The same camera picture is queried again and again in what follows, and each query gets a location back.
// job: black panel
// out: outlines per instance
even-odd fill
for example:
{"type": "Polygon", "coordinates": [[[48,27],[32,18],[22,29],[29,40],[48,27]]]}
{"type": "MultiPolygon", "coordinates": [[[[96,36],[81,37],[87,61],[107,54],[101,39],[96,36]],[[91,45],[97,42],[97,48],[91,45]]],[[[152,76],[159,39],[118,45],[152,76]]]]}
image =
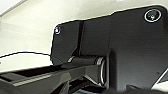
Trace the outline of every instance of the black panel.
{"type": "Polygon", "coordinates": [[[58,25],[61,32],[53,35],[52,56],[59,58],[62,62],[68,61],[77,48],[79,24],[80,21],[72,21],[58,25]]]}
{"type": "Polygon", "coordinates": [[[161,6],[112,14],[110,48],[116,55],[117,91],[125,90],[127,84],[149,89],[167,69],[166,18],[167,10],[161,6]],[[150,9],[161,11],[162,16],[158,21],[150,23],[144,19],[150,9]]]}
{"type": "Polygon", "coordinates": [[[81,55],[105,56],[108,51],[110,16],[86,20],[81,42],[81,55]]]}

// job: black device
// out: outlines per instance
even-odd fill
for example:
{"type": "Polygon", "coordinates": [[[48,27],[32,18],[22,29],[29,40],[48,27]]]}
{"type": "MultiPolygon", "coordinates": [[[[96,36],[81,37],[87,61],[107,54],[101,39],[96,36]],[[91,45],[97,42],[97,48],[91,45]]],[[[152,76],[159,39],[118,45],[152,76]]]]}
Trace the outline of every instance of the black device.
{"type": "Polygon", "coordinates": [[[167,70],[167,25],[167,9],[159,5],[61,23],[54,29],[51,56],[62,64],[51,58],[54,66],[0,78],[22,94],[71,94],[88,86],[151,89],[167,70]]]}

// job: wire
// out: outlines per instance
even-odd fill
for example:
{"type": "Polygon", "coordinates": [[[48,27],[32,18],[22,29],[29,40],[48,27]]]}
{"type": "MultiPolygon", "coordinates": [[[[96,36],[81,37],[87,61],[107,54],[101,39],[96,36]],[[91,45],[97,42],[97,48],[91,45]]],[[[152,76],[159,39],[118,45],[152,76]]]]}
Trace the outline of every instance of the wire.
{"type": "Polygon", "coordinates": [[[11,56],[11,55],[16,55],[16,54],[20,54],[20,53],[32,53],[32,54],[40,54],[40,55],[50,56],[51,58],[54,58],[54,59],[58,60],[62,64],[62,61],[59,58],[54,57],[50,54],[38,53],[38,52],[28,52],[28,51],[15,52],[15,53],[7,54],[7,55],[0,56],[0,58],[8,57],[8,56],[11,56]]]}

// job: white background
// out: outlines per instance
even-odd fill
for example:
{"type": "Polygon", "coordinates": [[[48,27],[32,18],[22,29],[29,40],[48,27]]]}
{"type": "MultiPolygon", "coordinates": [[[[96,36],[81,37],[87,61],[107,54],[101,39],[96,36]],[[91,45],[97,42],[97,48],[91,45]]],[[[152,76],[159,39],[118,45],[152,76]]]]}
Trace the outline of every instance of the white background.
{"type": "MultiPolygon", "coordinates": [[[[168,8],[167,0],[27,0],[0,18],[0,55],[18,51],[50,54],[53,29],[58,23],[156,4],[168,8]]],[[[0,61],[0,72],[52,64],[49,57],[33,54],[0,61]]]]}

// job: white surface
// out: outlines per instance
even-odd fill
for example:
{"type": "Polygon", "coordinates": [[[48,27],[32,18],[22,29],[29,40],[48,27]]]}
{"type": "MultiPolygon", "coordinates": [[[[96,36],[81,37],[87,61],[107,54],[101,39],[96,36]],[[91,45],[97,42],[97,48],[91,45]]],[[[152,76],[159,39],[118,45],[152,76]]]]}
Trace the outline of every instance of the white surface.
{"type": "Polygon", "coordinates": [[[152,90],[160,90],[160,91],[163,91],[163,92],[168,92],[168,81],[155,84],[152,87],[152,90]]]}
{"type": "MultiPolygon", "coordinates": [[[[27,0],[2,16],[0,55],[17,51],[50,54],[53,29],[58,23],[153,4],[168,7],[167,0],[27,0]]],[[[52,64],[49,57],[31,54],[20,54],[0,61],[0,72],[52,64]]]]}
{"type": "Polygon", "coordinates": [[[22,0],[0,0],[0,15],[21,1],[22,0]]]}

